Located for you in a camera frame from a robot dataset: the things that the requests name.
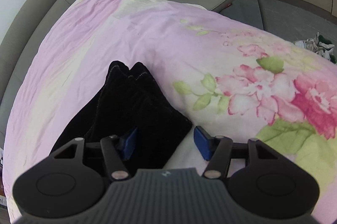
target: floral bedspread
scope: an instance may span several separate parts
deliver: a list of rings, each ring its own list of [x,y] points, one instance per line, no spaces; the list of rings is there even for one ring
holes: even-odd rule
[[[12,221],[16,178],[49,155],[113,60],[144,63],[169,102],[211,135],[258,137],[287,156],[320,185],[313,216],[337,218],[336,66],[202,7],[77,0],[43,40],[9,117],[3,181]],[[202,173],[206,164],[190,132],[166,167]]]

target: gray upholstered headboard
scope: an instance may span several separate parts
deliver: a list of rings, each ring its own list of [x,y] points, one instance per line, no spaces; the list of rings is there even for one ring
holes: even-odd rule
[[[39,45],[76,0],[27,0],[0,44],[0,147],[16,94]]]

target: silver screw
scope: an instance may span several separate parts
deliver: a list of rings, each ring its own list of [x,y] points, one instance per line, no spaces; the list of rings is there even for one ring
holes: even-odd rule
[[[111,176],[115,180],[122,180],[122,179],[126,179],[129,176],[129,174],[123,170],[119,170],[119,171],[114,171],[111,174]]]
[[[208,179],[218,179],[221,177],[221,173],[217,170],[208,170],[204,173],[204,176]]]

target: wrinkled fabric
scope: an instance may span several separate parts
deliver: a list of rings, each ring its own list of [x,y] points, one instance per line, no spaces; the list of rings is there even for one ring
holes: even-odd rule
[[[9,117],[3,180],[11,221],[20,217],[16,178],[49,155],[113,60],[142,62],[168,102],[211,135],[258,137],[286,155],[320,185],[314,217],[337,218],[336,66],[202,7],[77,0],[41,43]],[[206,164],[190,132],[166,167],[202,173]]]

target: bedspread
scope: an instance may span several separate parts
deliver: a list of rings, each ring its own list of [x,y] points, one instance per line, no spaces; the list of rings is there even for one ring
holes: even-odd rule
[[[171,105],[210,134],[257,137],[286,155],[320,185],[314,217],[337,218],[336,66],[202,7],[77,0],[41,43],[9,117],[3,182],[11,221],[20,216],[16,178],[49,155],[113,60],[142,62]],[[190,132],[166,166],[202,173],[206,164]]]

